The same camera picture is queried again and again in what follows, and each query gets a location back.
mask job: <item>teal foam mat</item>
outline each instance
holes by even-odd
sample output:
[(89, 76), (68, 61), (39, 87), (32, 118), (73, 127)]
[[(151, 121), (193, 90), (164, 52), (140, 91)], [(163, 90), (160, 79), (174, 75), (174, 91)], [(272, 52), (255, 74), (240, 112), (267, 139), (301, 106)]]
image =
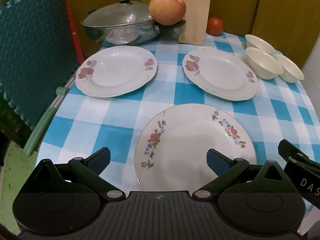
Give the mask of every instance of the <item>teal foam mat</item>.
[(0, 26), (0, 91), (33, 129), (79, 66), (65, 0), (12, 0)]

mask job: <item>plate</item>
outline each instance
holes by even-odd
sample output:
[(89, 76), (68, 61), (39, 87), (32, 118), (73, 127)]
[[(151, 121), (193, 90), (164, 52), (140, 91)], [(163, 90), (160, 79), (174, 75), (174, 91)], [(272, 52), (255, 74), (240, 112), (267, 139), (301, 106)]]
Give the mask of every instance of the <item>plate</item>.
[(185, 55), (186, 76), (198, 87), (220, 98), (248, 100), (258, 91), (257, 77), (239, 58), (215, 48), (200, 48)]
[(149, 82), (157, 60), (148, 50), (116, 46), (98, 51), (77, 70), (76, 86), (86, 95), (109, 98), (132, 92)]
[(249, 136), (221, 109), (184, 104), (162, 111), (145, 126), (135, 148), (134, 167), (142, 190), (192, 193), (206, 185), (217, 177), (206, 162), (210, 148), (230, 159), (257, 163)]

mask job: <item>pot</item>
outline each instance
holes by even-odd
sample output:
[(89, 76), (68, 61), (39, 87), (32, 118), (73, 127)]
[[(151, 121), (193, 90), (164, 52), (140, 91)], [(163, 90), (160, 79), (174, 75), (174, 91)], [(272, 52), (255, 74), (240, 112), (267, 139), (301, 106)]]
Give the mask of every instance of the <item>pot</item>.
[(119, 0), (94, 10), (81, 21), (87, 35), (103, 46), (138, 45), (150, 41), (160, 33), (149, 14), (147, 3)]

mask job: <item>pot handle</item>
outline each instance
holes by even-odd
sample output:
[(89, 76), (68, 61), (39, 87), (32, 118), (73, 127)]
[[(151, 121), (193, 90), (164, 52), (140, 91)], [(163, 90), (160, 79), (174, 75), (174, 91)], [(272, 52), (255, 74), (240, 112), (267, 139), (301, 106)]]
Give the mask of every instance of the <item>pot handle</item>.
[(92, 14), (93, 12), (95, 12), (97, 9), (92, 9), (91, 11), (88, 11), (85, 13), (86, 16), (88, 16), (89, 14)]
[(132, 5), (133, 2), (130, 2), (130, 0), (118, 0), (118, 6), (126, 6), (126, 5)]

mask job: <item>tomato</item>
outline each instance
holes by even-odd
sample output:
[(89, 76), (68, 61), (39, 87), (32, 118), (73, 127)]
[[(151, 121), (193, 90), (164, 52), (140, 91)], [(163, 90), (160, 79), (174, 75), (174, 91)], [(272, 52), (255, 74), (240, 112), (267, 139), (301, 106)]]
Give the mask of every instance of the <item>tomato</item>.
[(223, 21), (217, 17), (210, 17), (208, 19), (206, 32), (214, 36), (220, 35), (223, 33)]

